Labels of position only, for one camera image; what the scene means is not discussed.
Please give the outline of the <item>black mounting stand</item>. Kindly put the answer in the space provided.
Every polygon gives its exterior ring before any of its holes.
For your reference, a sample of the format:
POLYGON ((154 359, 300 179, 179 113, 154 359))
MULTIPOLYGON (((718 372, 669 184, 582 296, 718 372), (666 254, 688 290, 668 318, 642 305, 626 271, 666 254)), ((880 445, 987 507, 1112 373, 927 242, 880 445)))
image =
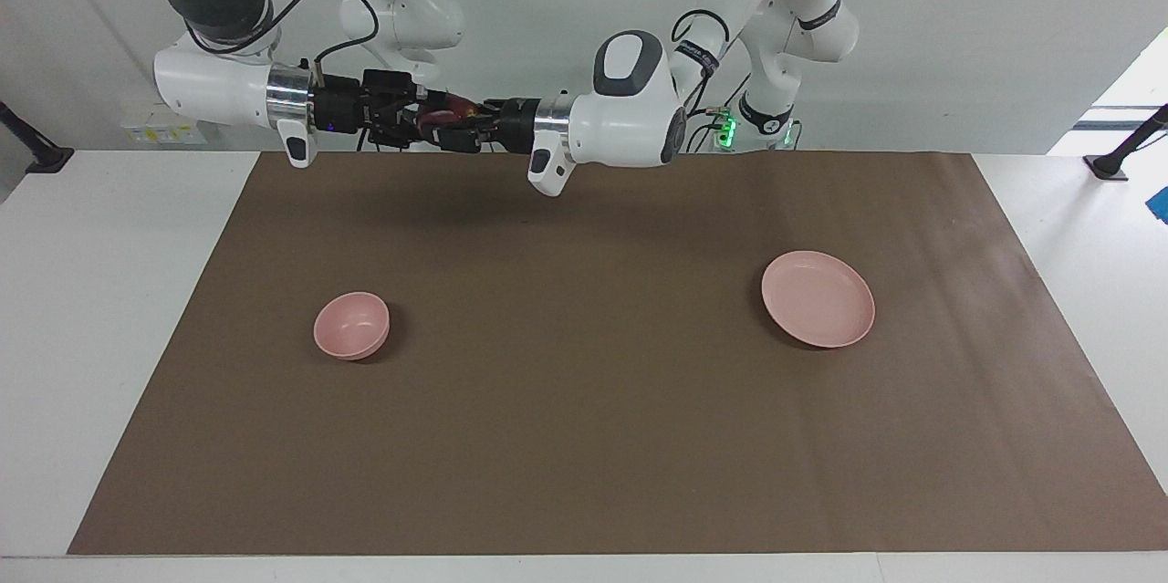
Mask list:
POLYGON ((1157 107, 1117 148, 1104 155, 1084 155, 1082 161, 1098 180, 1126 182, 1128 176, 1122 172, 1122 164, 1136 151, 1150 145, 1152 137, 1168 137, 1168 102, 1157 107))
POLYGON ((58 146, 29 122, 25 122, 4 100, 0 100, 0 124, 29 150, 33 161, 26 167, 28 174, 56 174, 76 153, 75 148, 58 146))

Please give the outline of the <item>pink plate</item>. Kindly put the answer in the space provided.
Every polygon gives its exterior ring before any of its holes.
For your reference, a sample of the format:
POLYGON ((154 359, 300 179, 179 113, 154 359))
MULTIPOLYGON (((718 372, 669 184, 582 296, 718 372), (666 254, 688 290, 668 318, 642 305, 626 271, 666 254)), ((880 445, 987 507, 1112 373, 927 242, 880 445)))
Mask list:
POLYGON ((760 296, 778 327, 815 348, 858 343, 876 320, 867 280, 826 252, 799 250, 776 257, 764 268, 760 296))

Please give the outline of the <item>brown paper table mat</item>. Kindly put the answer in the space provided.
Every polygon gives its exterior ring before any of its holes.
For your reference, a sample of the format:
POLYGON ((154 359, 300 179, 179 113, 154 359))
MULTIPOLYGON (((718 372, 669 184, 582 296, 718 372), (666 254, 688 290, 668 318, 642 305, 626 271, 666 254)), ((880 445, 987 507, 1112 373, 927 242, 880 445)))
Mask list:
POLYGON ((1168 497, 967 155, 263 154, 72 555, 1161 551, 1168 497), (876 301, 797 341, 764 268, 876 301), (312 328, 378 296, 339 361, 312 328))

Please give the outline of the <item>red apple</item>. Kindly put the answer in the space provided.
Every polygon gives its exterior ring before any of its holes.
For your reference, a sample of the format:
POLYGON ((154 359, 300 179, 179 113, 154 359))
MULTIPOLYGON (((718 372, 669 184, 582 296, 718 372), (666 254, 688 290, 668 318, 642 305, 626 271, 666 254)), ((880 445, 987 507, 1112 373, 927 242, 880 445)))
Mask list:
POLYGON ((467 98, 459 96, 459 93, 449 93, 449 109, 426 109, 418 106, 417 113, 426 114, 426 122, 429 125, 460 124, 460 122, 467 122, 467 117, 464 116, 467 98))

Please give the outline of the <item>pink bowl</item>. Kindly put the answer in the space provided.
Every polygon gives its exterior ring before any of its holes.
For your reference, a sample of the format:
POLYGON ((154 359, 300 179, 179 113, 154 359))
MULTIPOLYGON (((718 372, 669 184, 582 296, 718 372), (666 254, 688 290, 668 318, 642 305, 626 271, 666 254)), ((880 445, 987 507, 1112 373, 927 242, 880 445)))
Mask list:
POLYGON ((354 291, 334 297, 317 313, 312 335, 318 351, 339 361, 375 354, 391 334, 391 308, 376 294, 354 291))

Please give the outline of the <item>white wall socket box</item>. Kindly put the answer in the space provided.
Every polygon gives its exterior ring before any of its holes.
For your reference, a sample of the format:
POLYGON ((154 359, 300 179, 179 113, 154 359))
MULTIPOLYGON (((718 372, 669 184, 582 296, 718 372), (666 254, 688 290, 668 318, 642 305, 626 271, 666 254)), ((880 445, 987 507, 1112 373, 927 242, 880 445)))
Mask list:
POLYGON ((197 122, 172 112, 159 102, 130 104, 121 111, 121 130, 130 143, 152 147, 197 148, 208 145, 197 122))

